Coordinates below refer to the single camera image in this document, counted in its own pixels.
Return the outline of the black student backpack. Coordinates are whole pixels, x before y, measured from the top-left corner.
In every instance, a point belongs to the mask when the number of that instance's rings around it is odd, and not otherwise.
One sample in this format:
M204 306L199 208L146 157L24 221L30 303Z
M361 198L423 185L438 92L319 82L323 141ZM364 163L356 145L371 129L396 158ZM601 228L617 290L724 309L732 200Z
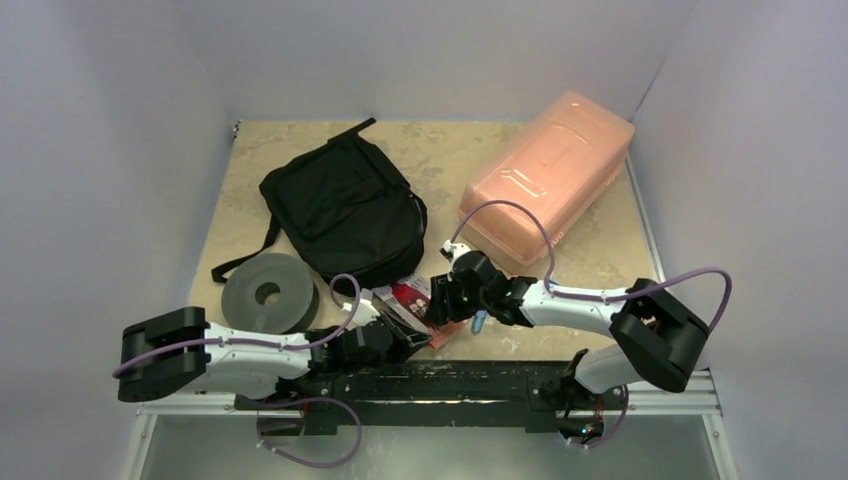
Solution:
M350 274L368 289L415 272L425 253L427 207L389 157L361 137L375 122L369 118L265 176L263 250L284 234L325 282Z

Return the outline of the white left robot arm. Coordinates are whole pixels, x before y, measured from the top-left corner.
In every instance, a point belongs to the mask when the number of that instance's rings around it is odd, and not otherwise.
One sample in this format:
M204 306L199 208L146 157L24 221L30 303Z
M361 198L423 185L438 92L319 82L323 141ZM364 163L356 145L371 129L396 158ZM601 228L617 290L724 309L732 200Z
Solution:
M210 323L203 308L184 307L125 328L113 376L125 403L222 392L284 409L303 384L400 364L430 340L376 311L362 325L274 335Z

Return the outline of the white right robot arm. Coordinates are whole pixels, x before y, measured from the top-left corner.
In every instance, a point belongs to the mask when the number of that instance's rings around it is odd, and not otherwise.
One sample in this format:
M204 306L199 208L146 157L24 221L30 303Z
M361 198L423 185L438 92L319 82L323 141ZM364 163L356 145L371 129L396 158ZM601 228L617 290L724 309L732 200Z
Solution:
M577 355L562 379L563 397L576 407L638 381L684 391L710 334L703 320L650 279L629 289L566 288L508 277L486 254L462 243L447 243L440 253L450 268L430 279L426 318L435 325L485 312L504 325L565 327L613 339L611 346Z

